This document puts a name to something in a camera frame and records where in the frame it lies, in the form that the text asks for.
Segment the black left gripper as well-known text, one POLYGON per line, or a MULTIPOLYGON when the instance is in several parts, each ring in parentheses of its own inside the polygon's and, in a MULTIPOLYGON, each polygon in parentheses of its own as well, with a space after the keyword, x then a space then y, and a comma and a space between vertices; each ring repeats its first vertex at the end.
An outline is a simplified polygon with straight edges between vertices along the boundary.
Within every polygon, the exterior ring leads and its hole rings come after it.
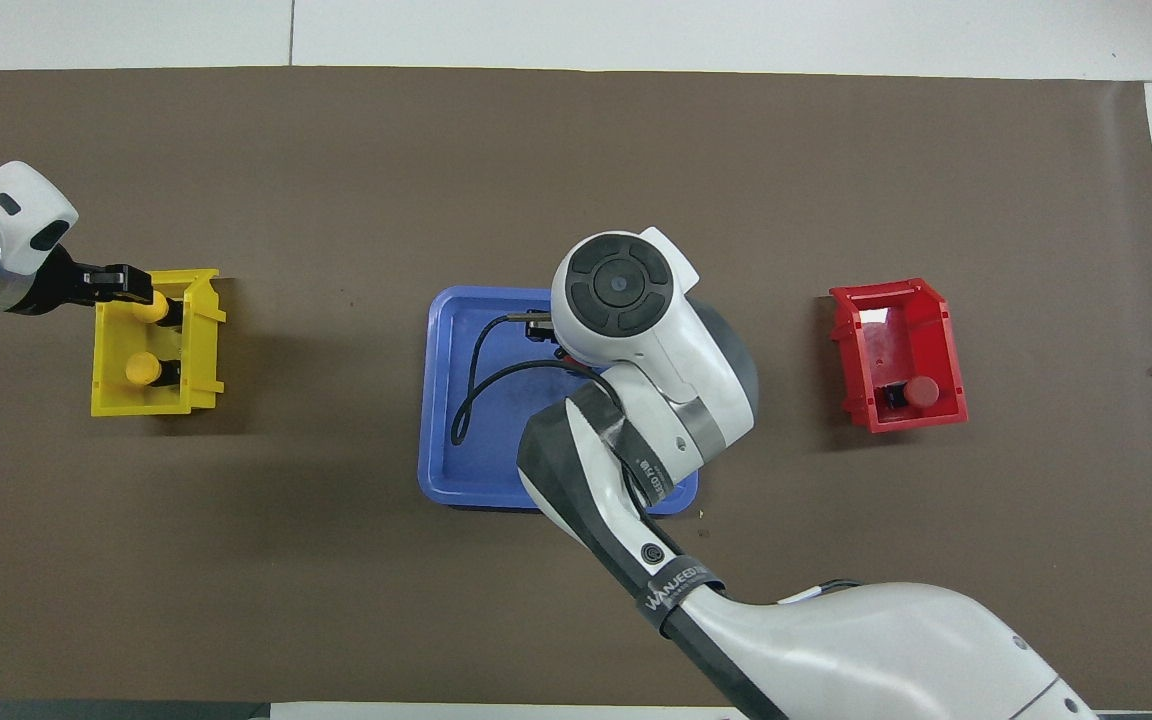
POLYGON ((13 314, 46 314, 58 306, 88 306, 106 302, 151 304, 151 275, 128 264, 86 266, 77 263, 63 245, 55 247, 33 275, 13 314))

